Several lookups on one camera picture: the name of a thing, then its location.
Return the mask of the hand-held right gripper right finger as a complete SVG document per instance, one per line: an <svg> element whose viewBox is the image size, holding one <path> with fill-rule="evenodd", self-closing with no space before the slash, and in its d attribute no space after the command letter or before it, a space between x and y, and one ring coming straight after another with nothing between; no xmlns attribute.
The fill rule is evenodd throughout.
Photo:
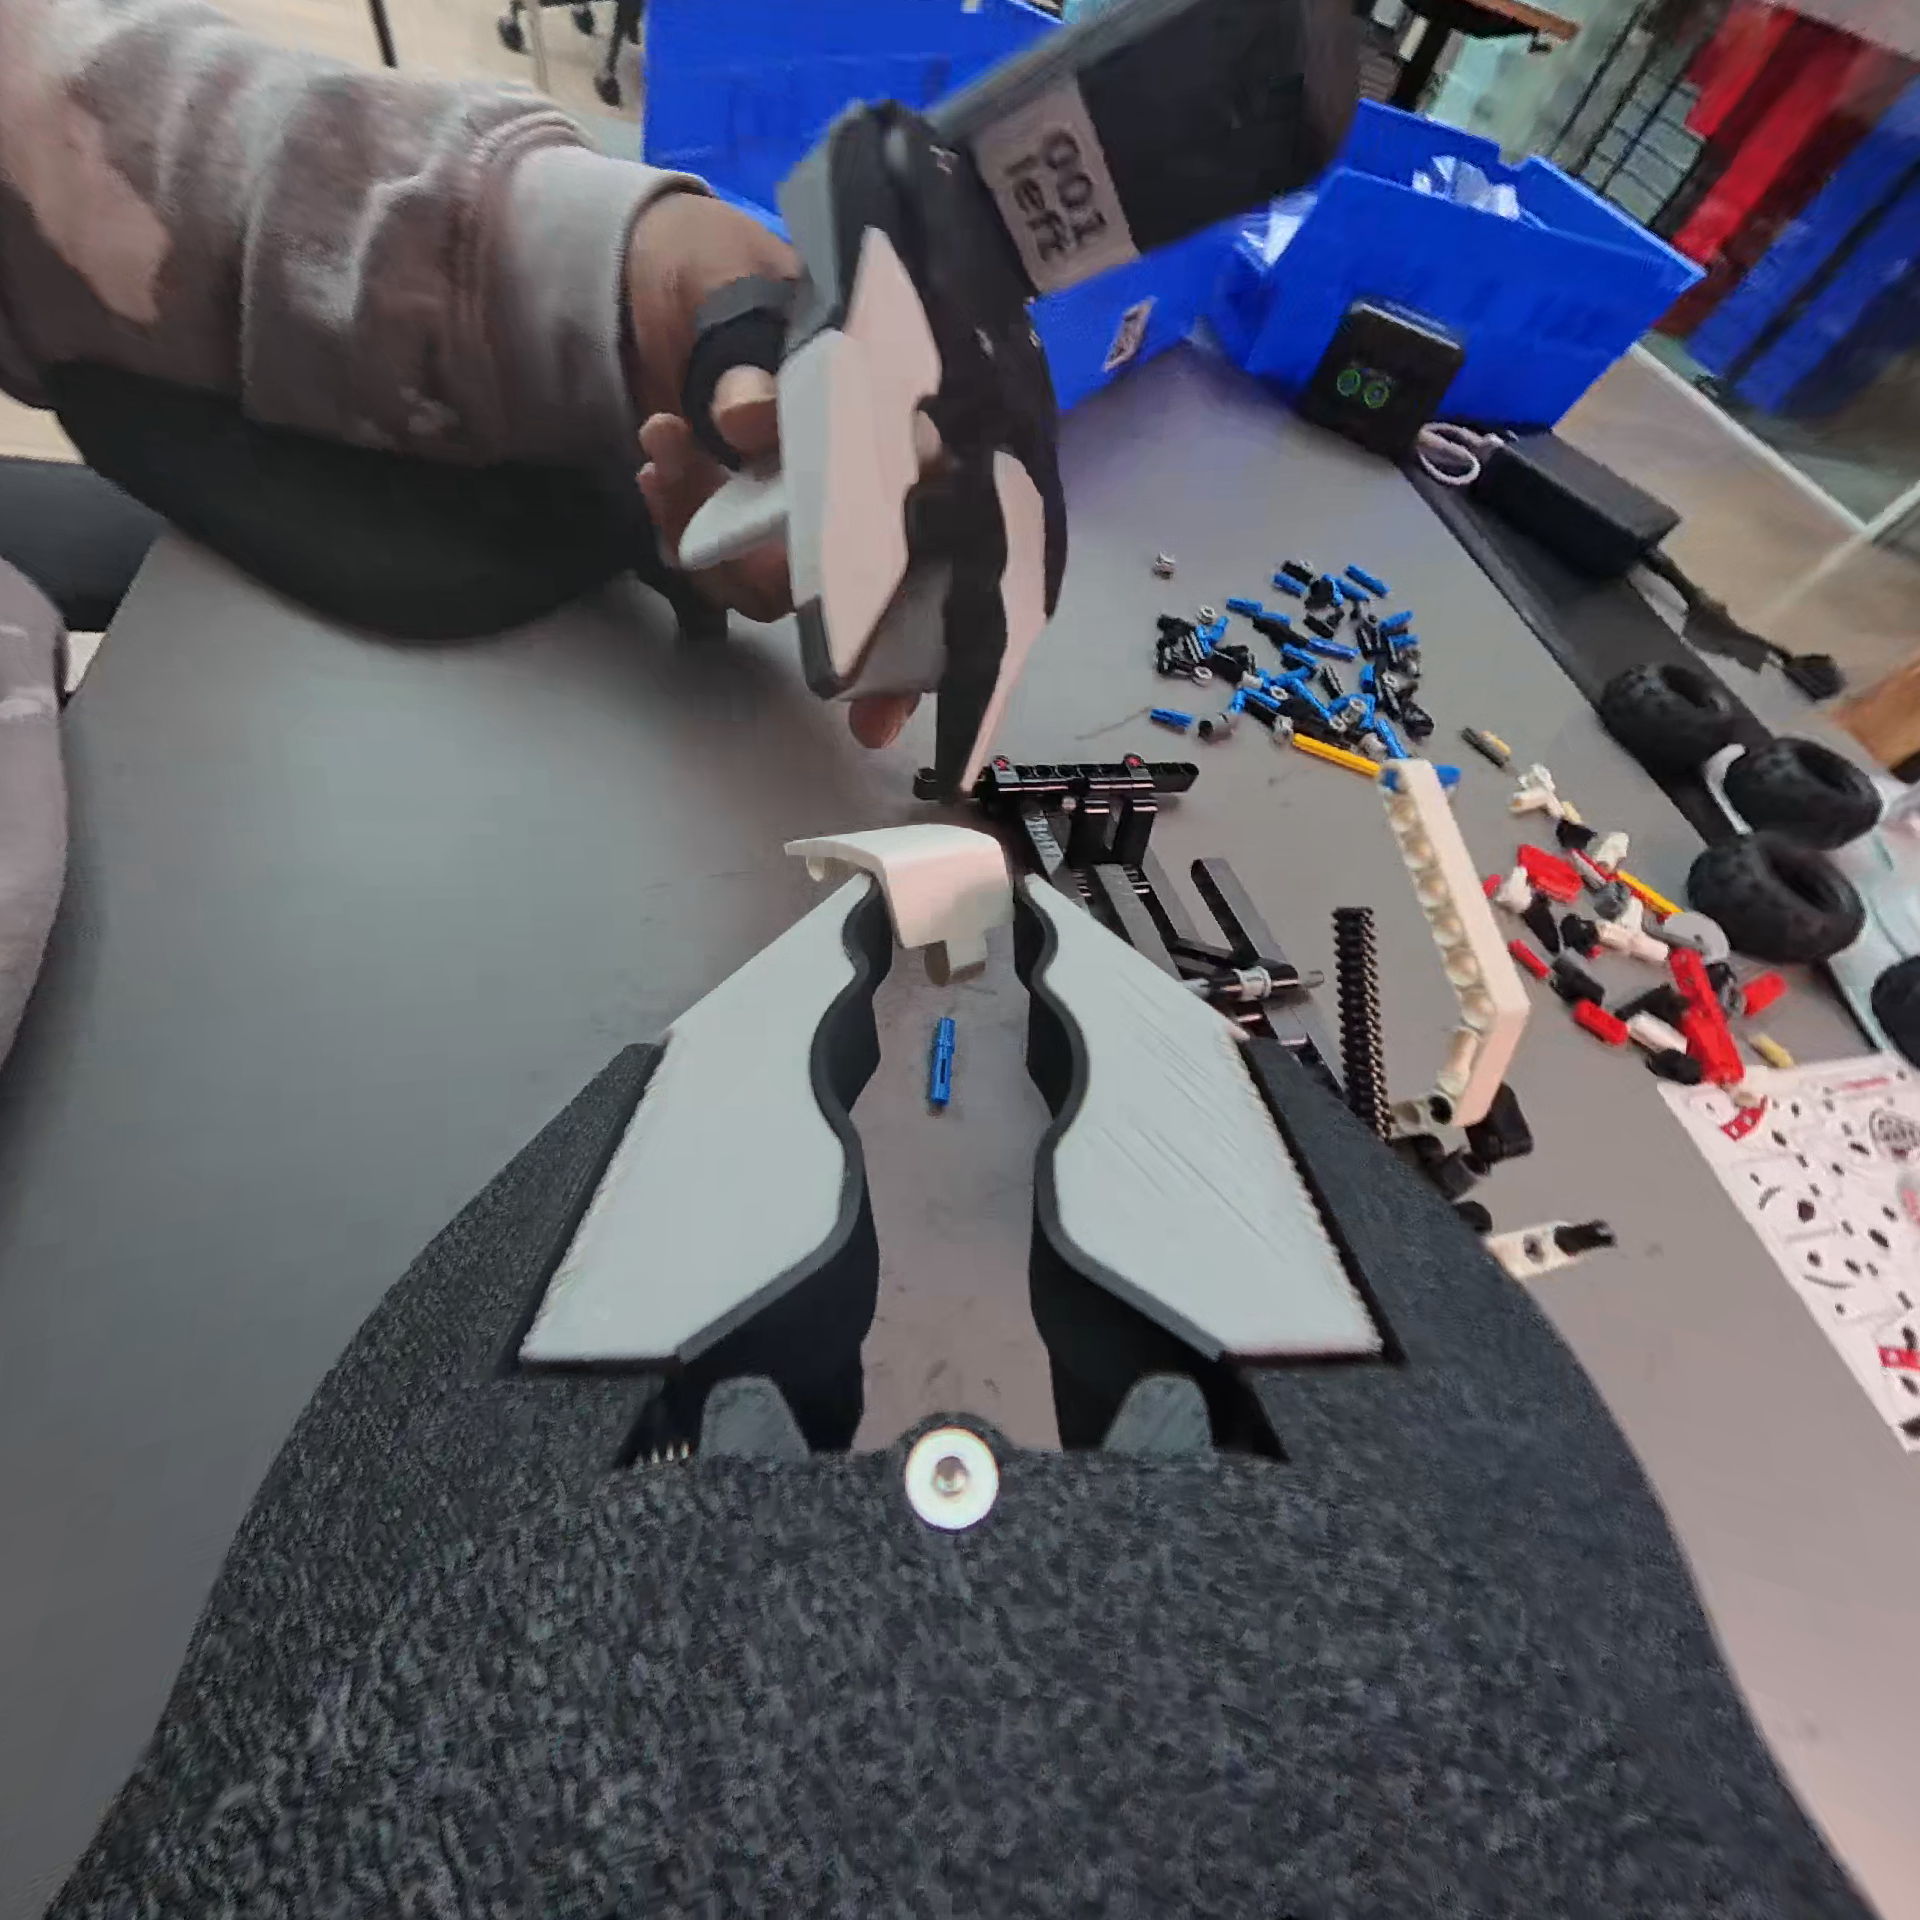
<svg viewBox="0 0 1920 1920"><path fill-rule="evenodd" d="M1014 958L1046 1110L1028 1280L1048 1338L1102 1306L1208 1364L1380 1360L1240 1028L1036 876L1014 892Z"/></svg>

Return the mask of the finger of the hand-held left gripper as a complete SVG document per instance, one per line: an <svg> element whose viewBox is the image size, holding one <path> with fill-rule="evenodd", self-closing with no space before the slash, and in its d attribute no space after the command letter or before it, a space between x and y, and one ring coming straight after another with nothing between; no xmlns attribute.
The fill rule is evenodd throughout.
<svg viewBox="0 0 1920 1920"><path fill-rule="evenodd" d="M862 232L840 320L778 374L788 584L806 684L824 700L932 694L950 564L914 558L926 404L944 358L894 238Z"/></svg>
<svg viewBox="0 0 1920 1920"><path fill-rule="evenodd" d="M994 756L1058 582L1048 500L1006 448L958 462L932 498L938 640L928 792L954 804Z"/></svg>

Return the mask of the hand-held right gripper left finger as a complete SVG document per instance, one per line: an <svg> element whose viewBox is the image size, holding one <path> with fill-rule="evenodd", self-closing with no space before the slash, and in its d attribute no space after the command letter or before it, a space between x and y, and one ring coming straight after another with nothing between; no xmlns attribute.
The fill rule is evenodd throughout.
<svg viewBox="0 0 1920 1920"><path fill-rule="evenodd" d="M808 1300L862 1344L878 1236L852 1106L878 1066L890 910L852 876L674 1020L544 1284L524 1366L692 1366Z"/></svg>

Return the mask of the grey black toy chassis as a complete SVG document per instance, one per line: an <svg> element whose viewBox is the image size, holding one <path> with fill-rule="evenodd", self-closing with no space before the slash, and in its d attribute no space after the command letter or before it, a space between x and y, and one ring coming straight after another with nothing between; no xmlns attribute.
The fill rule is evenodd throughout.
<svg viewBox="0 0 1920 1920"><path fill-rule="evenodd" d="M972 804L986 820L1018 830L1034 876L1086 908L1246 1038L1274 1042L1304 1066L1452 1204L1512 1280L1534 1282L1616 1248L1614 1228L1600 1218L1494 1230L1476 1188L1502 1164L1532 1152L1530 1126L1508 1082L1490 1116L1474 1126L1450 1124L1412 1138L1396 1132L1394 1104L1426 1090L1408 1098L1388 1090L1378 918L1370 906L1342 906L1332 914L1336 1038L1314 1010L1324 978L1284 954L1228 862L1202 858L1190 870L1214 932L1188 916L1150 840L1160 804L1184 796L1196 776L1194 764L1148 762L1136 754L1032 766L996 758L976 776Z"/></svg>

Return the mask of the white curved toy panel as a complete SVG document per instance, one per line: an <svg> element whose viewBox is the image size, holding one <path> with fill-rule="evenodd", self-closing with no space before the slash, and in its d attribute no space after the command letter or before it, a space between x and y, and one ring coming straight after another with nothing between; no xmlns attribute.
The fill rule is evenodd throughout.
<svg viewBox="0 0 1920 1920"><path fill-rule="evenodd" d="M990 934L1014 920L1006 854L984 830L950 824L844 830L792 838L782 852L804 860L814 882L826 882L838 868L876 880L898 946L924 956L924 972L938 988L984 972Z"/></svg>

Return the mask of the white bent toy beam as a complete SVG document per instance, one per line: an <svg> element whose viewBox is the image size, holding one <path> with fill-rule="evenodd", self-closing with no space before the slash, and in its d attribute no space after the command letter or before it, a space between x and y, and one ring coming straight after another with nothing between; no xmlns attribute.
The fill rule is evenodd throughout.
<svg viewBox="0 0 1920 1920"><path fill-rule="evenodd" d="M1378 786L1454 998L1452 1032L1428 1092L1392 1108L1396 1134L1410 1140L1490 1116L1522 1048L1530 1000L1438 768L1420 758L1390 760Z"/></svg>

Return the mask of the person's left forearm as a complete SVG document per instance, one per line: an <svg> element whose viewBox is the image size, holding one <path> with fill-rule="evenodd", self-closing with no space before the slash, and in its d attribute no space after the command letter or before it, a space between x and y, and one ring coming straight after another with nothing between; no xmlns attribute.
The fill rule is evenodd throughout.
<svg viewBox="0 0 1920 1920"><path fill-rule="evenodd" d="M622 468L632 232L704 192L530 92L206 4L4 4L4 392L50 412L92 366L436 464Z"/></svg>

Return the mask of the grey desk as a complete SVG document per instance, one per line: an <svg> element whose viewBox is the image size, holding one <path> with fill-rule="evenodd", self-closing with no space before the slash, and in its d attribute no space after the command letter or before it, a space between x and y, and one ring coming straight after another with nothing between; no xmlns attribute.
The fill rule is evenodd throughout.
<svg viewBox="0 0 1920 1920"><path fill-rule="evenodd" d="M1380 802L1256 730L1156 746L1158 610L1260 594L1282 558L1380 574L1442 740L1504 736L1646 880L1684 880L1690 824L1398 472L1196 348L1078 408L1062 456L1068 588L1000 752L1202 762L1154 832L1164 868L1222 856L1308 968L1332 906L1378 892L1396 1090L1452 996ZM644 588L414 648L172 538L62 718L68 880L4 1072L4 1916L42 1914L132 1772L264 1472L388 1286L622 1046L814 904L788 840L918 814L930 732L864 752L790 628L682 646ZM1514 1062L1536 1152L1486 1204L1618 1234L1534 1298L1640 1454L1794 1792L1874 1908L1916 1916L1916 1454L1658 1082L1546 1000ZM950 998L916 954L876 998L862 1450L940 1412L1058 1448L1026 1004L1006 928Z"/></svg>

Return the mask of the person's left hand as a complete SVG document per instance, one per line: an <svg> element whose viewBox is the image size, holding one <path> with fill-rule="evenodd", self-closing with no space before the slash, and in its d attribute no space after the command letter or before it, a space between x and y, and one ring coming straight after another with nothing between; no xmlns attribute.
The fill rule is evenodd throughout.
<svg viewBox="0 0 1920 1920"><path fill-rule="evenodd" d="M642 414L636 486L670 562L678 562L686 526L730 472L680 414L700 308L736 280L792 280L798 272L792 246L732 204L702 194L664 194L634 222L624 284L636 344L630 386ZM754 366L728 370L716 384L710 410L718 432L748 468L778 460L774 374ZM708 606L752 622L772 622L794 610L788 560L778 542L762 542L692 572L690 588ZM918 704L918 694L854 700L848 708L852 738L864 750L890 746Z"/></svg>

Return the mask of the black sensor box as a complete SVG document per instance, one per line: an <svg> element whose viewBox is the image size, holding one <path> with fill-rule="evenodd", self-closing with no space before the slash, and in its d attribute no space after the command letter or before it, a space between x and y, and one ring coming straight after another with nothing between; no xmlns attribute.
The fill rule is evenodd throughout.
<svg viewBox="0 0 1920 1920"><path fill-rule="evenodd" d="M1438 420L1468 360L1456 330L1390 300L1354 300L1310 372L1296 412L1394 466Z"/></svg>

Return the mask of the pile of blue black pins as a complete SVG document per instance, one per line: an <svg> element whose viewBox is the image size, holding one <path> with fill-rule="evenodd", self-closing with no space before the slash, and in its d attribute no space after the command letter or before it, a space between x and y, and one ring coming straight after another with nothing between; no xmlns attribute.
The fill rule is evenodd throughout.
<svg viewBox="0 0 1920 1920"><path fill-rule="evenodd" d="M1178 702L1150 706L1148 722L1204 746L1256 730L1364 778L1424 758L1436 734L1426 650L1388 582L1286 558L1266 586L1156 616L1152 668Z"/></svg>

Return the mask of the pile of red white pieces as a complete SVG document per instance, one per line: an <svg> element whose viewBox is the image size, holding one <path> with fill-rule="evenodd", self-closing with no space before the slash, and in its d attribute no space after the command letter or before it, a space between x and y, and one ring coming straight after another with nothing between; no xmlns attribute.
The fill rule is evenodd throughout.
<svg viewBox="0 0 1920 1920"><path fill-rule="evenodd" d="M1628 834L1594 828L1544 764L1520 766L1498 734L1464 730L1462 742L1514 774L1520 840L1482 880L1514 970L1594 1044L1636 1054L1670 1086L1762 1104L1750 1062L1788 1068L1792 1056L1744 1030L1786 994L1784 976L1744 972L1724 928L1634 874Z"/></svg>

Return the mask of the black power adapter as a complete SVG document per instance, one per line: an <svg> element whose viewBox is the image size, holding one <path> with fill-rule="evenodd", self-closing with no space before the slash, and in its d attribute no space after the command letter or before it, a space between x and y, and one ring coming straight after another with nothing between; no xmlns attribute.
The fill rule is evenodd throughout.
<svg viewBox="0 0 1920 1920"><path fill-rule="evenodd" d="M1682 522L1678 508L1550 430L1496 440L1470 492L1488 514L1596 582L1624 578Z"/></svg>

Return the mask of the white book stand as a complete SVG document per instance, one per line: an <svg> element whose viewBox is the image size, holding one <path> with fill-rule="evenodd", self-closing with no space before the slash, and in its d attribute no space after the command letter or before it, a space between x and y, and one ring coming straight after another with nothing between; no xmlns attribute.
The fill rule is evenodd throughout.
<svg viewBox="0 0 1920 1920"><path fill-rule="evenodd" d="M1824 968L1862 1032L1872 1044L1892 1052L1884 1046L1870 1018L1868 996L1874 978L1886 966L1908 954L1918 954L1916 786L1898 784L1886 776L1866 772L1858 760L1836 750L1836 746L1818 738L1812 738L1812 742L1850 758L1868 774L1880 790L1884 810L1878 828L1872 828L1860 840L1838 850L1818 850L1860 894L1866 924L1854 946L1842 950L1828 962L1808 968ZM1726 764L1746 750L1750 750L1750 746L1726 746L1706 760L1700 770L1708 798L1732 830L1732 836L1724 838L1724 842L1748 832L1748 828L1732 816L1720 790L1720 776Z"/></svg>

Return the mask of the person's grey printed sweatshirt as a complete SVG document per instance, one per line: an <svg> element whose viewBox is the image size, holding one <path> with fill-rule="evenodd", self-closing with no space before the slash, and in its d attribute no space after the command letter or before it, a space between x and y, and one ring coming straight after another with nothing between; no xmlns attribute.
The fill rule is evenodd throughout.
<svg viewBox="0 0 1920 1920"><path fill-rule="evenodd" d="M66 626L2 564L2 1058L40 978L68 872Z"/></svg>

